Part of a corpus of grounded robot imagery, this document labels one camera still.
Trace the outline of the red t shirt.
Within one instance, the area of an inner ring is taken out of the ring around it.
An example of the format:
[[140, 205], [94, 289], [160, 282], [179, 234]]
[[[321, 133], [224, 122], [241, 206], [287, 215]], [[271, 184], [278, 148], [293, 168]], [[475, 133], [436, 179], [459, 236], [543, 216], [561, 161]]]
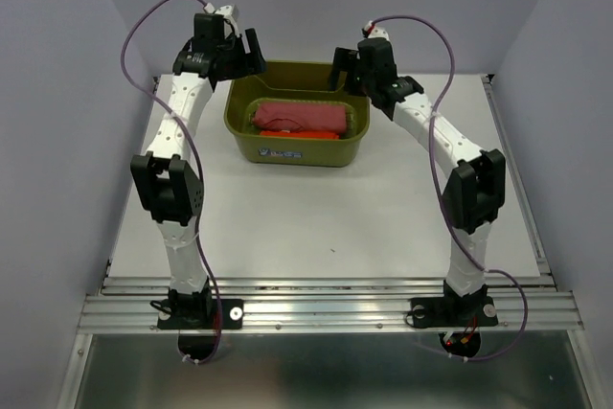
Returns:
[[326, 131], [343, 134], [348, 122], [342, 105], [267, 101], [259, 105], [253, 124], [273, 131]]

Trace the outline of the olive green plastic bin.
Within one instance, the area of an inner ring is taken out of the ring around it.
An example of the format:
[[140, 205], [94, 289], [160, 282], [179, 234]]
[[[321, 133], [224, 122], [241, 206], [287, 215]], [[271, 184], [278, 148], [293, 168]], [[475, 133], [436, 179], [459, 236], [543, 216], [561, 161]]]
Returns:
[[[328, 86], [329, 63], [275, 61], [259, 75], [231, 83], [224, 122], [234, 135], [240, 153], [250, 162], [342, 168], [356, 156], [370, 124], [370, 102], [343, 90], [341, 78], [335, 91]], [[254, 123], [264, 102], [336, 105], [344, 109], [347, 128], [330, 136], [273, 133]]]

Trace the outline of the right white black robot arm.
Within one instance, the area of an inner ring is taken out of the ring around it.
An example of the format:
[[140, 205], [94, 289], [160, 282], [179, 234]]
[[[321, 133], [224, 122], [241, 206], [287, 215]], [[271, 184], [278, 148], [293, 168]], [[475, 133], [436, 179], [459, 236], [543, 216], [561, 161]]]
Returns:
[[435, 193], [450, 232], [450, 265], [443, 284], [443, 317], [462, 323], [483, 296], [488, 237], [505, 203], [506, 159], [484, 150], [442, 116], [423, 87], [397, 72], [391, 42], [366, 38], [356, 49], [336, 48], [329, 88], [365, 96], [427, 152], [434, 177], [444, 176]]

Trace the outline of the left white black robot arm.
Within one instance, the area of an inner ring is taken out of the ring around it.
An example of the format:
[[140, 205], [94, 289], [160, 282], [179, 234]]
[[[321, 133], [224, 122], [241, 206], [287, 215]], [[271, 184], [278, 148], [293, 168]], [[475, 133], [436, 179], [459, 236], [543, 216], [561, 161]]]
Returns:
[[193, 19], [193, 37], [179, 52], [170, 76], [170, 95], [151, 143], [130, 163], [142, 207], [162, 234], [170, 266], [168, 298], [155, 303], [167, 315], [180, 312], [191, 326], [213, 315], [213, 277], [199, 241], [205, 198], [202, 164], [194, 136], [203, 110], [221, 81], [265, 71], [257, 34], [241, 30], [232, 5]]

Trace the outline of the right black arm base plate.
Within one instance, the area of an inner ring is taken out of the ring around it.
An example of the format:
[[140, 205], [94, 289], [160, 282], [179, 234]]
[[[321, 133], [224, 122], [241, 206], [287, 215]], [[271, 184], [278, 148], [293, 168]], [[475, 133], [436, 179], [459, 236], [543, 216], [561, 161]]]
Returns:
[[455, 329], [470, 326], [491, 328], [499, 324], [493, 300], [486, 296], [476, 300], [451, 296], [412, 298], [405, 323], [415, 329]]

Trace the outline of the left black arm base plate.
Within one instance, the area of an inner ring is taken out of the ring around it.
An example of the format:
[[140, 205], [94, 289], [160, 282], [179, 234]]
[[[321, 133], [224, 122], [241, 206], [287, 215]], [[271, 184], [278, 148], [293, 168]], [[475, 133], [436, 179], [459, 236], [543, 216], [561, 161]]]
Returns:
[[153, 300], [149, 305], [158, 313], [157, 328], [160, 330], [240, 330], [243, 326], [244, 301], [236, 298], [221, 300], [222, 319], [218, 319], [217, 304], [213, 301], [209, 312], [206, 310], [176, 310], [170, 301]]

